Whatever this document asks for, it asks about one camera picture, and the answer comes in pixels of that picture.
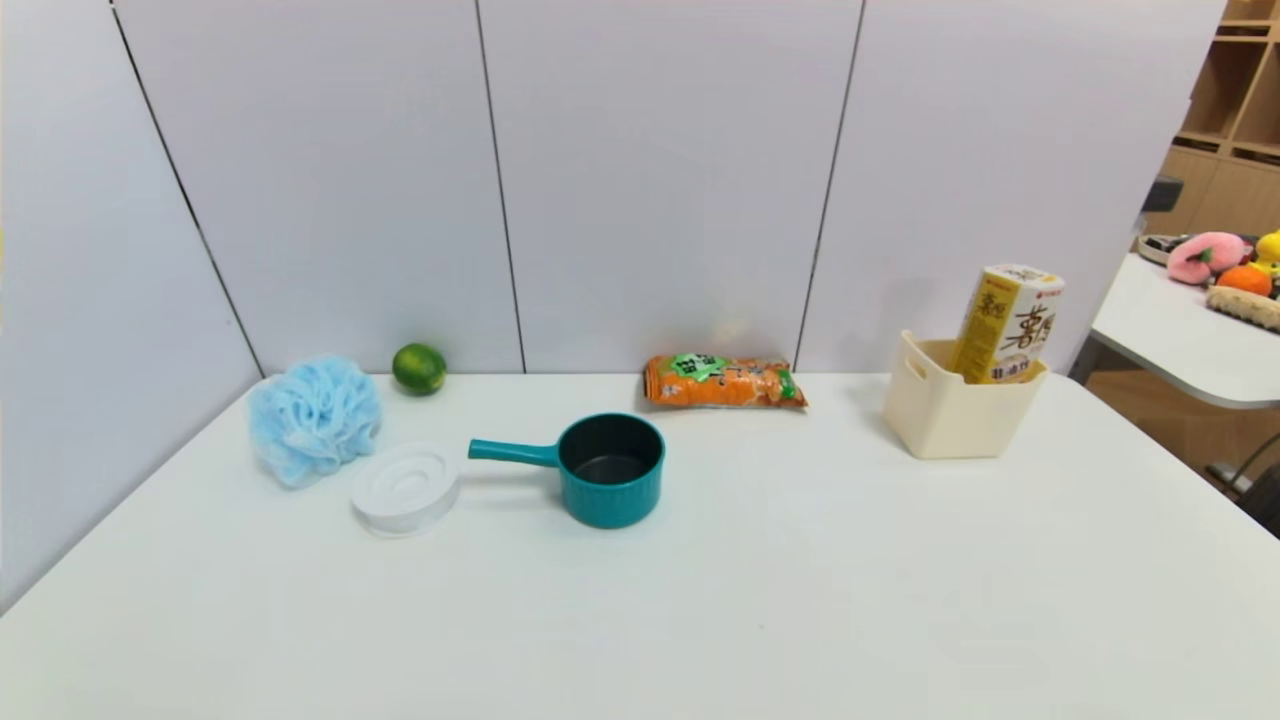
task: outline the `plastic lid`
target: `plastic lid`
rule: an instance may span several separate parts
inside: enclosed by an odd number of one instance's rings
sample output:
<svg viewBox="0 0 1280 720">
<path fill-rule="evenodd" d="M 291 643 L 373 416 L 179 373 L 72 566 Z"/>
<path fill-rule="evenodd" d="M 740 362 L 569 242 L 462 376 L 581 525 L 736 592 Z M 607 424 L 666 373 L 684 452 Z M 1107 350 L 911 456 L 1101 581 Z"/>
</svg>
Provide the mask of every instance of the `plastic lid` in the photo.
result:
<svg viewBox="0 0 1280 720">
<path fill-rule="evenodd" d="M 458 473 L 431 445 L 411 442 L 374 457 L 356 480 L 351 502 L 369 532 L 417 534 L 444 518 L 458 500 Z"/>
</svg>

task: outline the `teal saucepan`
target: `teal saucepan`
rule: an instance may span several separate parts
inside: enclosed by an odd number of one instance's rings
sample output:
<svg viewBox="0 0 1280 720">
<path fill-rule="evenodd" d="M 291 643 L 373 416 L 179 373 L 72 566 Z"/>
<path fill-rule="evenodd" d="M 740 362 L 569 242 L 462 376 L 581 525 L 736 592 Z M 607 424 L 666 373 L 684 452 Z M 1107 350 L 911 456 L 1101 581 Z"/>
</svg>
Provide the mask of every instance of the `teal saucepan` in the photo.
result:
<svg viewBox="0 0 1280 720">
<path fill-rule="evenodd" d="M 594 528 L 626 528 L 644 520 L 662 491 L 662 434 L 635 415 L 584 418 L 556 445 L 471 441 L 467 457 L 557 468 L 564 510 Z"/>
</svg>

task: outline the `yellow drink carton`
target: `yellow drink carton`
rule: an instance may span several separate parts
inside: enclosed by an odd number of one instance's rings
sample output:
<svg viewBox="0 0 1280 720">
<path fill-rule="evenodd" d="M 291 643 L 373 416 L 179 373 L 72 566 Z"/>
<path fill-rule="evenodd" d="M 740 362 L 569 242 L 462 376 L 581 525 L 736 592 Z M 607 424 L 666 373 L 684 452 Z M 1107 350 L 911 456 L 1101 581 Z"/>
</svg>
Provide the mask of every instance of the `yellow drink carton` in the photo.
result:
<svg viewBox="0 0 1280 720">
<path fill-rule="evenodd" d="M 1027 265 L 983 268 L 951 351 L 951 372 L 970 384 L 1021 382 L 1053 329 L 1064 284 Z"/>
</svg>

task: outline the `lime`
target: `lime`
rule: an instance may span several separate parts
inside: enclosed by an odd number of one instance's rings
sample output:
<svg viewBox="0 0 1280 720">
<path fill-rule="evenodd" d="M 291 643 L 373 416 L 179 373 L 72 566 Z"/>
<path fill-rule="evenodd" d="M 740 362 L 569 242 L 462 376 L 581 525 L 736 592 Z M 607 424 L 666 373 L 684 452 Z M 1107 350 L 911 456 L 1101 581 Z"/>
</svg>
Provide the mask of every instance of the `lime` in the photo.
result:
<svg viewBox="0 0 1280 720">
<path fill-rule="evenodd" d="M 431 346 L 412 342 L 399 348 L 392 360 L 392 374 L 411 395 L 431 395 L 448 374 L 444 356 Z"/>
</svg>

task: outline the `wooden cabinet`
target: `wooden cabinet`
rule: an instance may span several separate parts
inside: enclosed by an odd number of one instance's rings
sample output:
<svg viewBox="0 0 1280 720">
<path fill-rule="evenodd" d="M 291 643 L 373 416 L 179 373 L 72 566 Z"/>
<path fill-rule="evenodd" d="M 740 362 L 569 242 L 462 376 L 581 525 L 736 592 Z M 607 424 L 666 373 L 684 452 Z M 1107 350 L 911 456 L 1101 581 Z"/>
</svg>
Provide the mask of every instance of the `wooden cabinet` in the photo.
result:
<svg viewBox="0 0 1280 720">
<path fill-rule="evenodd" d="M 1181 178 L 1147 232 L 1280 228 L 1280 3 L 1231 0 L 1161 174 Z"/>
</svg>

